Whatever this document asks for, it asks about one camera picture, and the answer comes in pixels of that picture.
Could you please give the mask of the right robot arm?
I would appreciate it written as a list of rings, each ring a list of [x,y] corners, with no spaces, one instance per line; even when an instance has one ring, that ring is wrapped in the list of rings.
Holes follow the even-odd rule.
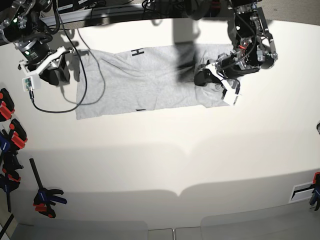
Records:
[[[14,44],[24,56],[18,69],[24,72],[25,91],[40,87],[42,81],[57,86],[70,82],[65,56],[72,48],[52,50],[49,42],[60,29],[55,0],[6,0],[0,5],[0,36]]]

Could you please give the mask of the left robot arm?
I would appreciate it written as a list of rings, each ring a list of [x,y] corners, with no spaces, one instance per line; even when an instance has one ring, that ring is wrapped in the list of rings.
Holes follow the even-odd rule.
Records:
[[[239,78],[270,69],[278,59],[272,34],[257,0],[228,0],[233,12],[235,44],[229,54],[222,53],[216,60],[208,60],[194,76],[196,86],[213,83],[225,92],[240,92]]]

